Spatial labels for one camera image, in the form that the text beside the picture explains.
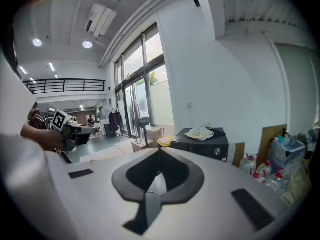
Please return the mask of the black cloth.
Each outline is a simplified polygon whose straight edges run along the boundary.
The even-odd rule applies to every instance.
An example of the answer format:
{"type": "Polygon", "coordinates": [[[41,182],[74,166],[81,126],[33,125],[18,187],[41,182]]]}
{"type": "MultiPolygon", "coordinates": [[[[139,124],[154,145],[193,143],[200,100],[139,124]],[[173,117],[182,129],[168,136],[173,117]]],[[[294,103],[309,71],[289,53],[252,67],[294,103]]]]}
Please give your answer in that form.
{"type": "Polygon", "coordinates": [[[226,135],[223,128],[208,128],[208,130],[213,132],[213,138],[220,138],[226,135]]]}

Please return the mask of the brown wooden board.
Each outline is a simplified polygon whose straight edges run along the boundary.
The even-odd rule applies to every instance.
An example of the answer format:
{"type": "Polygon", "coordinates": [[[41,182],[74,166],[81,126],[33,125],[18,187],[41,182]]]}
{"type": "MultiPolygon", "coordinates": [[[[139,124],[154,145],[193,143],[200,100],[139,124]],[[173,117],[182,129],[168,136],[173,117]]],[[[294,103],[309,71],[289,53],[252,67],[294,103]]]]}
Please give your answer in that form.
{"type": "Polygon", "coordinates": [[[288,129],[287,124],[264,127],[262,129],[261,142],[260,142],[260,147],[258,150],[257,160],[256,160],[257,166],[260,166],[262,163],[267,161],[267,156],[268,156],[271,142],[278,135],[282,135],[283,132],[286,132],[287,129],[288,129]]]}

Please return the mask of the yellow-lidded bin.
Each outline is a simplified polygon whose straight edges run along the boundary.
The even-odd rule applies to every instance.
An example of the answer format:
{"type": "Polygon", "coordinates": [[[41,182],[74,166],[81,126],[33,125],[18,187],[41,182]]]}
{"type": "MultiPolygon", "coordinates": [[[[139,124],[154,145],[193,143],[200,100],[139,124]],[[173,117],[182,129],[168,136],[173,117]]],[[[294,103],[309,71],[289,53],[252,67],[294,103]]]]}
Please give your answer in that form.
{"type": "Polygon", "coordinates": [[[161,147],[168,148],[171,146],[171,142],[175,139],[174,136],[164,136],[157,140],[157,144],[161,147]]]}

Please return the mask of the black table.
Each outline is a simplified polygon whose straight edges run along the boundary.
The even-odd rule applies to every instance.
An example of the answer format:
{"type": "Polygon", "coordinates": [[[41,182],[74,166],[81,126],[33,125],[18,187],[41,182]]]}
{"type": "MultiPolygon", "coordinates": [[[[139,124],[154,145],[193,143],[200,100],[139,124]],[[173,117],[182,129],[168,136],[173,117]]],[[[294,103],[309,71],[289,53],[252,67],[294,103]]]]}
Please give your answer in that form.
{"type": "Polygon", "coordinates": [[[227,162],[229,141],[226,135],[219,138],[211,137],[205,141],[199,141],[185,135],[189,130],[191,130],[191,128],[184,128],[173,141],[188,144],[188,152],[190,153],[227,162]]]}

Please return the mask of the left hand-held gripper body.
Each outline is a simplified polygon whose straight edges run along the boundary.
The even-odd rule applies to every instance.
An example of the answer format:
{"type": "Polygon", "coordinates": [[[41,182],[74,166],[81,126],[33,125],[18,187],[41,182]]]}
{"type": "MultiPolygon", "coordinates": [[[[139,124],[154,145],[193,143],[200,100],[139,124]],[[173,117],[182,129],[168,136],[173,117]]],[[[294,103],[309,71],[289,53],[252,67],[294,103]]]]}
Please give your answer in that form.
{"type": "Polygon", "coordinates": [[[56,110],[51,125],[62,134],[64,149],[72,152],[78,144],[78,134],[82,133],[82,127],[76,123],[74,117],[61,110],[56,110]]]}

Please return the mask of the black-framed glass doors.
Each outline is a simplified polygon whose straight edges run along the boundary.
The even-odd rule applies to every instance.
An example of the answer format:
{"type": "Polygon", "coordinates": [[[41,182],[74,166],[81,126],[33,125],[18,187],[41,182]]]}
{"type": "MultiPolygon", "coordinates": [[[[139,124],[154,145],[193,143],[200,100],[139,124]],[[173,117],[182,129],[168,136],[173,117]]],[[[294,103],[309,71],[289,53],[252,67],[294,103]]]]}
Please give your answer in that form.
{"type": "Polygon", "coordinates": [[[157,24],[142,32],[114,63],[116,108],[121,132],[135,137],[134,114],[148,117],[163,135],[175,131],[164,52],[157,24]]]}

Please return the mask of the white ceiling air conditioner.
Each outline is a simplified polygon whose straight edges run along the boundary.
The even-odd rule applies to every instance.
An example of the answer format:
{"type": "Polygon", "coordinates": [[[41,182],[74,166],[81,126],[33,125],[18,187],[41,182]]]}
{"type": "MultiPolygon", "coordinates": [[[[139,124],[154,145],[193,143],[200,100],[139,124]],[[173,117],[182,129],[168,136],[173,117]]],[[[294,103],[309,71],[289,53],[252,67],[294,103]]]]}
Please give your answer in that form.
{"type": "Polygon", "coordinates": [[[93,33],[96,38],[105,36],[116,16],[117,13],[111,8],[95,3],[84,30],[86,33],[93,33]]]}

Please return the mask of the yellow knitted cloth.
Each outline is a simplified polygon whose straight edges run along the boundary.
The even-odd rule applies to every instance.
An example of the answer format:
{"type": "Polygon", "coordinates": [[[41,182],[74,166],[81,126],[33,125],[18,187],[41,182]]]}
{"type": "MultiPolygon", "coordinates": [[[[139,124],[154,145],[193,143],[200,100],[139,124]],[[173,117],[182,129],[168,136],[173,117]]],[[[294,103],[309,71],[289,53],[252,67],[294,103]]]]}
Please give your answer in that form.
{"type": "Polygon", "coordinates": [[[187,133],[185,133],[185,135],[193,140],[205,141],[213,137],[213,132],[209,130],[207,134],[190,134],[189,130],[187,133]]]}

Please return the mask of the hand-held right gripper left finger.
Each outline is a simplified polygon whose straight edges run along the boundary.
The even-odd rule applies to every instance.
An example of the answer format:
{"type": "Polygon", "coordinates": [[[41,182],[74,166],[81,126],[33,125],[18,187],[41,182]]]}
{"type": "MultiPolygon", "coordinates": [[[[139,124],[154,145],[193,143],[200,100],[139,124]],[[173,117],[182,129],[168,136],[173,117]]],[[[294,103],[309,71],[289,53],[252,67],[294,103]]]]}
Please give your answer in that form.
{"type": "Polygon", "coordinates": [[[72,175],[79,191],[111,220],[109,229],[120,229],[126,238],[142,238],[161,211],[161,173],[151,178],[147,188],[146,201],[142,206],[124,200],[112,183],[112,174],[120,166],[145,155],[148,150],[130,154],[114,153],[111,149],[88,155],[87,161],[67,164],[66,170],[72,175]]]}

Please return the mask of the black balcony railing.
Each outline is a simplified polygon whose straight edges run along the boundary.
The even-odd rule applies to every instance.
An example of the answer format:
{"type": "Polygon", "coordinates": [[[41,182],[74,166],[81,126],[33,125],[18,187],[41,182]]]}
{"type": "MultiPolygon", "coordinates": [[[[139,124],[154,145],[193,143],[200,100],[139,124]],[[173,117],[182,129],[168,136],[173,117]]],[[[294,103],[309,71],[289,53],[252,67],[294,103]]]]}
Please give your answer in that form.
{"type": "Polygon", "coordinates": [[[105,80],[89,78],[50,78],[23,81],[33,94],[64,92],[104,92],[105,80]]]}

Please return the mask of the dark clothes on rack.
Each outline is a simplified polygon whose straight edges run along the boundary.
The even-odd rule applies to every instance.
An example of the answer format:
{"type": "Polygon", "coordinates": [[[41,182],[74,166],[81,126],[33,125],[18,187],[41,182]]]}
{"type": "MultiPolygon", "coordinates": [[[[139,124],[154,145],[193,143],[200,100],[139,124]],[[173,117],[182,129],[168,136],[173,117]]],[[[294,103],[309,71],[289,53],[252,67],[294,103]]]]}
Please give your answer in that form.
{"type": "Polygon", "coordinates": [[[112,109],[108,116],[110,129],[114,134],[121,135],[123,133],[123,118],[118,107],[112,109]]]}

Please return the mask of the cardboard box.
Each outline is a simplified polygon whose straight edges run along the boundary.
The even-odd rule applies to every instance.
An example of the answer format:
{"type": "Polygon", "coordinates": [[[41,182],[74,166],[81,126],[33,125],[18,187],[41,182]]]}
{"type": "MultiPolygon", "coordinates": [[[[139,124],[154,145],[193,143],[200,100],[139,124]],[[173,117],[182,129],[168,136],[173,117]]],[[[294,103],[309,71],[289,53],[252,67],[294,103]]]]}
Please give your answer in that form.
{"type": "Polygon", "coordinates": [[[131,142],[134,152],[144,150],[146,148],[155,148],[158,145],[158,140],[163,137],[163,129],[158,127],[146,127],[146,138],[144,131],[141,131],[141,138],[131,142]]]}

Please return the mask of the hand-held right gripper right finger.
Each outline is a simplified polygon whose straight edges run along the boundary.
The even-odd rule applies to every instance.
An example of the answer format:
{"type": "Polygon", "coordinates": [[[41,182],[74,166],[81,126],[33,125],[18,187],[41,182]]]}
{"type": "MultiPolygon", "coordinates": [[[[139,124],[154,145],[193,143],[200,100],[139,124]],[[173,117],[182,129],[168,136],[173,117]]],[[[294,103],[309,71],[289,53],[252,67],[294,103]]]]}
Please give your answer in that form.
{"type": "Polygon", "coordinates": [[[247,190],[275,219],[288,207],[277,194],[235,166],[178,150],[204,173],[201,190],[187,203],[165,205],[159,214],[160,237],[250,237],[256,230],[232,192],[247,190]]]}

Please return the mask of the person's left forearm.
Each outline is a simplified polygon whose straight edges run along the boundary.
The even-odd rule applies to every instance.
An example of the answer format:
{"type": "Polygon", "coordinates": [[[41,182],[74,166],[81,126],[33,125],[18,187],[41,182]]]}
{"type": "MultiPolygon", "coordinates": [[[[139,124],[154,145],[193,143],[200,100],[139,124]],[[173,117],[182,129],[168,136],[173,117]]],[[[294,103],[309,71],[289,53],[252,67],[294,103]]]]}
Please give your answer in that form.
{"type": "Polygon", "coordinates": [[[20,135],[39,144],[45,151],[65,149],[62,133],[59,130],[36,129],[24,124],[20,135]]]}

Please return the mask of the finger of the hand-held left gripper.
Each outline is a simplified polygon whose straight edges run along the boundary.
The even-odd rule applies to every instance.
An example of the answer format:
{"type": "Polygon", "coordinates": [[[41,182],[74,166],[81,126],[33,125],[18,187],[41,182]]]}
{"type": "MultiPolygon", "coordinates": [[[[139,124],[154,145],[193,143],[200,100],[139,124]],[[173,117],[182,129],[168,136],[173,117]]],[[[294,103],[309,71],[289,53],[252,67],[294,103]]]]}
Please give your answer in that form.
{"type": "Polygon", "coordinates": [[[75,139],[76,146],[86,145],[90,140],[90,134],[77,134],[75,139]]]}
{"type": "Polygon", "coordinates": [[[88,125],[72,125],[71,133],[76,135],[91,135],[97,133],[99,130],[94,126],[88,125]]]}

